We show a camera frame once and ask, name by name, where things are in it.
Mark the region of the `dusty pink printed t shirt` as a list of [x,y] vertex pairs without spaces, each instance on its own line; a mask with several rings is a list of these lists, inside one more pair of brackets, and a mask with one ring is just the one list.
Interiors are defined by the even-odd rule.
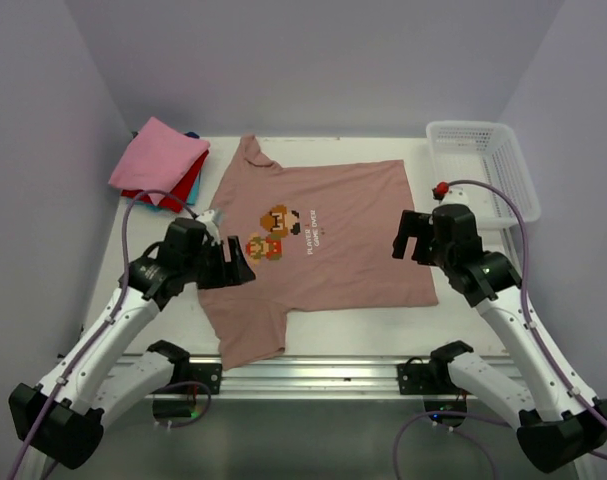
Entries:
[[412,205],[400,160],[283,167],[243,137],[212,207],[255,279],[198,293],[223,367],[281,354],[292,311],[436,305],[431,271],[392,256]]

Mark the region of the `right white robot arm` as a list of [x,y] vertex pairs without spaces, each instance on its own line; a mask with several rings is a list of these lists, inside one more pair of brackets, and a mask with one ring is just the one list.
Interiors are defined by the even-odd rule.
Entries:
[[607,441],[607,398],[576,373],[527,303],[523,280],[500,252],[484,249],[471,210],[440,205],[430,214],[402,213],[392,256],[442,270],[454,291],[487,322],[507,348],[523,381],[490,366],[463,341],[431,352],[426,364],[399,367],[401,380],[422,392],[469,393],[499,415],[539,471],[551,473]]

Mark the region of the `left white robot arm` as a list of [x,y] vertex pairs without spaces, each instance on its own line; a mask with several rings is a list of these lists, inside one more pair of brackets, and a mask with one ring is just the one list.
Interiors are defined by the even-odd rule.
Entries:
[[218,226],[216,210],[173,220],[163,240],[126,260],[108,304],[71,351],[36,385],[15,387],[9,406],[22,445],[11,478],[30,449],[69,469],[80,467],[96,451],[105,429],[149,394],[212,394],[191,375],[189,353],[166,341],[152,344],[121,374],[110,372],[186,285],[220,289],[254,280],[238,238],[222,238]]

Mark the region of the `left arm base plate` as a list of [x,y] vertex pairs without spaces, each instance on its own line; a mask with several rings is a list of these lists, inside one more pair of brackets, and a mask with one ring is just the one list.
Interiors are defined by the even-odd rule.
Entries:
[[158,394],[176,394],[197,396],[204,394],[205,385],[212,395],[218,395],[222,379],[222,366],[219,363],[183,363],[174,368],[168,385],[157,389]]

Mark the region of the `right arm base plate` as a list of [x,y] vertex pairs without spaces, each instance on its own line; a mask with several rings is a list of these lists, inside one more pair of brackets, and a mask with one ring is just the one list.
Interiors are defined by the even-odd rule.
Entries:
[[440,360],[410,357],[396,365],[401,395],[457,395],[461,389],[451,381],[447,366]]

